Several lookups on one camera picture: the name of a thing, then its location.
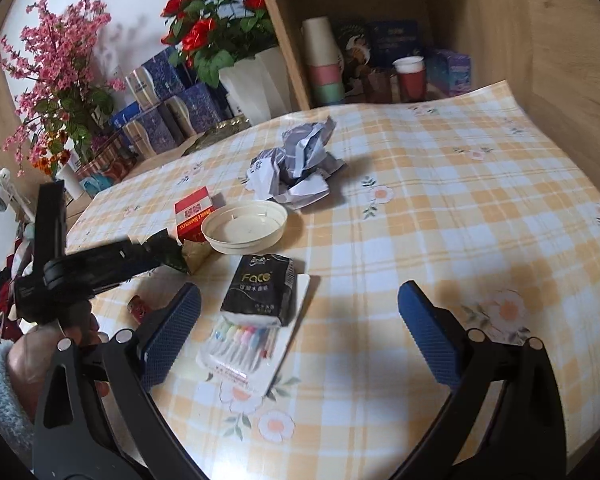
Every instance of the yellow and white tablecloth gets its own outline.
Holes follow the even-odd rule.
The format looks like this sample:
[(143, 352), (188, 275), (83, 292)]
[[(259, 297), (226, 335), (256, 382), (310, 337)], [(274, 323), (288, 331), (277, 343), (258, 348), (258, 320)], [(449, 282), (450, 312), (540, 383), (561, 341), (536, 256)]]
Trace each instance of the yellow and white tablecloth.
[[(506, 83), (428, 104), (346, 105), (261, 124), (100, 193), (69, 233), (68, 251), (173, 230), (174, 202), (201, 186), (216, 200), (251, 200), (251, 158), (279, 146), (289, 127), (328, 115), (337, 123), (328, 149), (348, 167), (329, 180), (328, 197), (290, 213), (271, 250), (313, 281), (267, 397), (194, 363), (238, 257), (215, 254), (190, 278), (203, 314), (152, 391), (190, 455), (213, 480), (388, 478), (448, 394), (398, 316), (407, 280), (495, 340), (544, 340), (573, 454), (600, 428), (600, 193)], [(94, 312), (112, 334), (134, 325), (125, 309), (133, 295), (165, 306), (184, 279), (156, 269), (100, 295)]]

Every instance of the white fan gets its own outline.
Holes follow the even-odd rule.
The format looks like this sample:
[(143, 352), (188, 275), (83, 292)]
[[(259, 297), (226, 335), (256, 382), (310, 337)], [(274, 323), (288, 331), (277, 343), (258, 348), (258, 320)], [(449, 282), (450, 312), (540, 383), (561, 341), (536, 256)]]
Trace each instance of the white fan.
[(24, 214), (30, 222), (36, 221), (36, 216), (33, 211), (27, 206), (27, 202), (18, 194), (16, 187), (11, 181), (11, 172), (7, 168), (0, 170), (0, 212), (6, 211), (11, 199), (16, 199)]

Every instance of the silver screw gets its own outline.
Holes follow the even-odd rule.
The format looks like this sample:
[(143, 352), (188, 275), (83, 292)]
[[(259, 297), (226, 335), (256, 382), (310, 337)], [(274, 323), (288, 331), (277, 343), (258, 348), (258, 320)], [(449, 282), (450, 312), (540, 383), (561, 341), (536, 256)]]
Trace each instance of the silver screw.
[(134, 333), (131, 332), (128, 328), (120, 330), (116, 334), (116, 341), (119, 343), (126, 343), (134, 336)]
[(529, 346), (531, 346), (531, 348), (534, 350), (542, 350), (544, 348), (542, 341), (540, 341), (537, 337), (529, 338)]
[(71, 340), (68, 337), (65, 337), (64, 339), (61, 339), (60, 341), (58, 341), (58, 350), (61, 352), (64, 352), (65, 350), (68, 350), (69, 348), (71, 348)]
[(487, 339), (487, 336), (484, 335), (482, 330), (472, 328), (469, 330), (469, 339), (474, 343), (482, 343), (485, 339)]

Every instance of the red battery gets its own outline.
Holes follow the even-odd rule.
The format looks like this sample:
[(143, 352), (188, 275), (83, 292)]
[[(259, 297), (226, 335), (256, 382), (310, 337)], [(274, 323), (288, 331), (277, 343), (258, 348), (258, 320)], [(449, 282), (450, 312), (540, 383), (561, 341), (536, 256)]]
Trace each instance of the red battery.
[(129, 300), (129, 303), (126, 304), (126, 309), (138, 323), (142, 323), (144, 315), (148, 312), (151, 312), (149, 306), (137, 294), (132, 297), (131, 300)]

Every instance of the red cigarette box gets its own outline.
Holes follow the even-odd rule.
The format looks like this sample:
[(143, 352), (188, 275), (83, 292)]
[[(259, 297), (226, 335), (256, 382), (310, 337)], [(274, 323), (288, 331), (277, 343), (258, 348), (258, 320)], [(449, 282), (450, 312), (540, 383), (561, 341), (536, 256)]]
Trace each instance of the red cigarette box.
[(178, 226), (178, 238), (180, 241), (206, 241), (200, 227), (202, 226), (202, 221), (216, 210), (211, 203), (206, 186), (201, 187), (196, 192), (176, 202), (175, 208), (176, 225)]

